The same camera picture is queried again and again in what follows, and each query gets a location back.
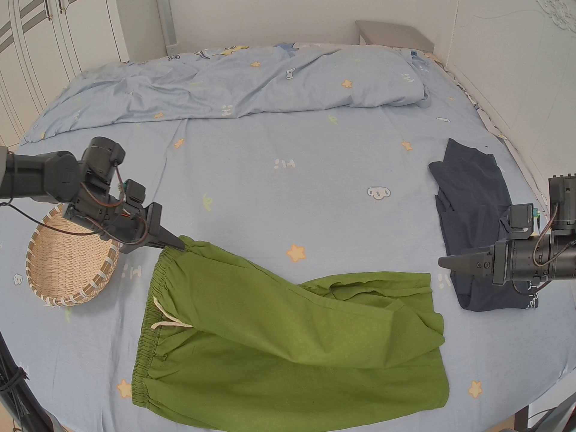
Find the nightstand top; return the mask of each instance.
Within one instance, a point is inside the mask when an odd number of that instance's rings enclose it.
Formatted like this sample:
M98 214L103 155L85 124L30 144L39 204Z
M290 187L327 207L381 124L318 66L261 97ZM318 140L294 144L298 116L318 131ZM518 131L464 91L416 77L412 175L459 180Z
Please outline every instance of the nightstand top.
M434 43L414 27L378 21L356 21L356 25L368 45L414 48L428 53L434 51Z

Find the wicker basket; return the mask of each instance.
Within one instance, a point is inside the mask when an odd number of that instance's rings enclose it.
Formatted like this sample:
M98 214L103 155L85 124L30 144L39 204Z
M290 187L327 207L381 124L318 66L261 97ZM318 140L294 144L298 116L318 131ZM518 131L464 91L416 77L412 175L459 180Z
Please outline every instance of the wicker basket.
M42 220L69 232L90 232L62 217L63 205ZM26 253L30 288L50 306L73 306L90 301L106 286L116 269L120 245L98 235L67 235L38 226Z

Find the white wardrobe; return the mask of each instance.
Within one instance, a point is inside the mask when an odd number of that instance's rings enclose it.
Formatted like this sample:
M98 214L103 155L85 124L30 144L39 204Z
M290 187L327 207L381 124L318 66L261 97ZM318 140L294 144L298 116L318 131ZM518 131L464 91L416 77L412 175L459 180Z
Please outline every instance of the white wardrobe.
M0 146L80 72L165 55L156 0L0 0Z

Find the wardrobe door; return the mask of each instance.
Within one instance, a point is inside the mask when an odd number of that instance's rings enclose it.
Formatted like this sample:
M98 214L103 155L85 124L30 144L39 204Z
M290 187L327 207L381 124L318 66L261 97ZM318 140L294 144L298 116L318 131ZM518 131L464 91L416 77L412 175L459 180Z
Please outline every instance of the wardrobe door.
M80 70L120 61L106 0L59 0L58 13Z
M35 91L32 92L26 82L16 52L15 40L17 41L18 35L10 17L11 12L13 15L16 13L15 8L10 7L12 3L13 0L0 0L0 109L7 114L10 124L6 124L6 118L2 114L0 133L4 144L8 146L20 140L24 130L28 129L40 113L40 104L36 104L32 97Z
M30 64L29 72L36 80L38 95L46 106L71 80L65 65L68 54L62 55L53 24L56 0L18 0L18 3L24 58Z

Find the white headboard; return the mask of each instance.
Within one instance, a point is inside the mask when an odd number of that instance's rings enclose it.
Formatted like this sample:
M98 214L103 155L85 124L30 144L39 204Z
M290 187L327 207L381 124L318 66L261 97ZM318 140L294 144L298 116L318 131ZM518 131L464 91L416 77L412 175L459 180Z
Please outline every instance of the white headboard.
M547 197L549 177L576 173L576 0L452 0L450 7L436 55Z

